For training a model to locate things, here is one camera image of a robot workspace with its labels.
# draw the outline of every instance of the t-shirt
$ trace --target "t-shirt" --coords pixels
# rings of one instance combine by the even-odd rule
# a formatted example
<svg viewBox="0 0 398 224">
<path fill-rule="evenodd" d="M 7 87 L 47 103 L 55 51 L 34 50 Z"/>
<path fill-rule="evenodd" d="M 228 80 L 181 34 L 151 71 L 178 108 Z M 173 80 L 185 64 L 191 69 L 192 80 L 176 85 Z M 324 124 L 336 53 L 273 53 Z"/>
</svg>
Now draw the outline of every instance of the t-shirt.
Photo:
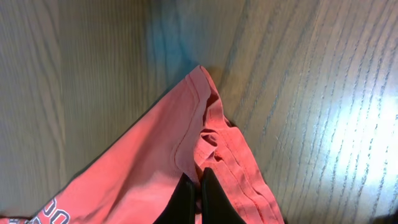
<svg viewBox="0 0 398 224">
<path fill-rule="evenodd" d="M 245 222 L 284 222 L 213 80 L 197 66 L 29 223 L 153 223 L 182 173 L 199 184 L 195 165 L 213 169 Z"/>
</svg>

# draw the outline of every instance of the wooden surface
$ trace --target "wooden surface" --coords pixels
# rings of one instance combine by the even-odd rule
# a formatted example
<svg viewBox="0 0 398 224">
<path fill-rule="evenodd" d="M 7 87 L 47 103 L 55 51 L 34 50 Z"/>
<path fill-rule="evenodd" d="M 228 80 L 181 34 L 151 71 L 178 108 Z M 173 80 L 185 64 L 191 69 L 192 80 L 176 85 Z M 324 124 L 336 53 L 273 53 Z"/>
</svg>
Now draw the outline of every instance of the wooden surface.
<svg viewBox="0 0 398 224">
<path fill-rule="evenodd" d="M 398 207 L 396 0 L 1 0 L 0 213 L 30 215 L 198 63 L 289 223 Z"/>
</svg>

